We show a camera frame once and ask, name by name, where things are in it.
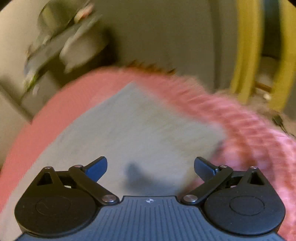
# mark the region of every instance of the pink fluffy fabric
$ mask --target pink fluffy fabric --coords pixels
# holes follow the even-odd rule
[[[10,193],[43,150],[81,114],[134,81],[169,108],[198,121],[221,126],[227,139],[211,162],[235,170],[258,166],[286,207],[279,234],[296,238],[296,142],[239,103],[211,95],[188,78],[147,74],[131,69],[99,69],[70,83],[56,94],[23,128],[11,148],[0,175],[0,211]],[[190,188],[198,185],[192,180]]]

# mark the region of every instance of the small logo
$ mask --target small logo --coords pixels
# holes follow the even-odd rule
[[[155,201],[155,200],[152,199],[152,198],[148,198],[148,199],[146,200],[147,203],[153,203],[154,201]]]

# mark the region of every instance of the yellow chair leg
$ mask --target yellow chair leg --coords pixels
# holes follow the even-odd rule
[[[252,88],[255,84],[255,76],[261,58],[262,46],[262,29],[263,29],[263,12],[261,1],[249,0],[247,8],[247,31],[245,34],[245,47],[243,71],[241,76],[242,89],[238,95],[238,100],[246,104],[251,95]]]
[[[280,1],[282,55],[274,79],[269,107],[282,111],[290,95],[296,70],[296,8],[288,1]]]
[[[245,27],[246,27],[246,8],[245,0],[237,0],[237,19],[238,19],[238,38],[237,38],[237,61],[234,69],[233,78],[230,83],[230,92],[236,93],[239,90],[240,78],[243,66],[243,55],[245,45]]]

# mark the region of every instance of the black circular joint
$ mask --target black circular joint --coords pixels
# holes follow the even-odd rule
[[[62,237],[79,231],[94,218],[97,208],[87,193],[62,187],[23,196],[15,207],[22,231],[39,237]]]
[[[71,206],[71,201],[65,197],[45,197],[36,204],[36,209],[44,216],[54,216],[66,213]]]
[[[255,236],[277,231],[284,219],[285,207],[275,191],[248,185],[214,192],[206,200],[204,212],[221,230]]]
[[[230,208],[244,216],[253,216],[259,214],[264,209],[264,203],[256,197],[239,196],[230,201]]]

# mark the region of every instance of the blue gripper pad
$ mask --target blue gripper pad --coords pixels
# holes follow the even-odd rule
[[[175,197],[126,196],[114,206],[103,207],[92,223],[61,238],[38,238],[28,234],[18,241],[283,241],[275,233],[238,237],[207,222],[194,206],[180,204]]]

